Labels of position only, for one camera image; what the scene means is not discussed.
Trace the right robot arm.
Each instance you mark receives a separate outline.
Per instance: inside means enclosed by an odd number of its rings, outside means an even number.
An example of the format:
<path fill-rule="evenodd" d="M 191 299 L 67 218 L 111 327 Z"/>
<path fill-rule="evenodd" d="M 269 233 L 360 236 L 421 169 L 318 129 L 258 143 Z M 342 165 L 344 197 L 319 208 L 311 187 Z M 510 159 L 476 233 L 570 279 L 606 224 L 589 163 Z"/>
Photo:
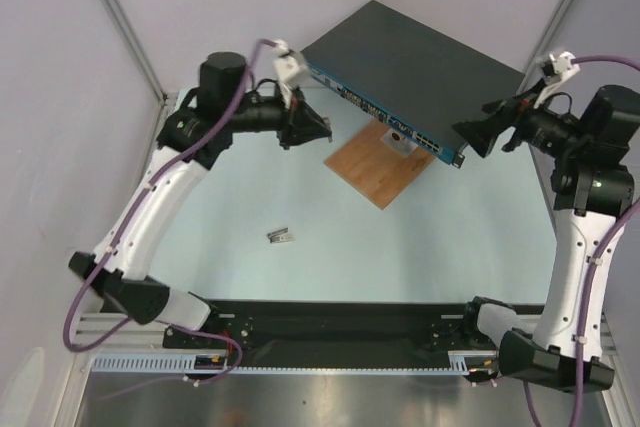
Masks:
<path fill-rule="evenodd" d="M 632 214 L 634 180 L 621 161 L 639 128 L 639 95 L 600 87 L 581 117 L 549 109 L 543 85 L 483 105 L 483 119 L 455 124 L 481 156 L 514 131 L 503 151 L 523 143 L 551 156 L 556 254 L 543 312 L 528 330 L 507 304 L 476 297 L 460 324 L 463 342 L 498 349 L 505 377 L 562 392 L 609 389 L 615 372 L 602 360 L 600 322 L 613 252 Z"/>

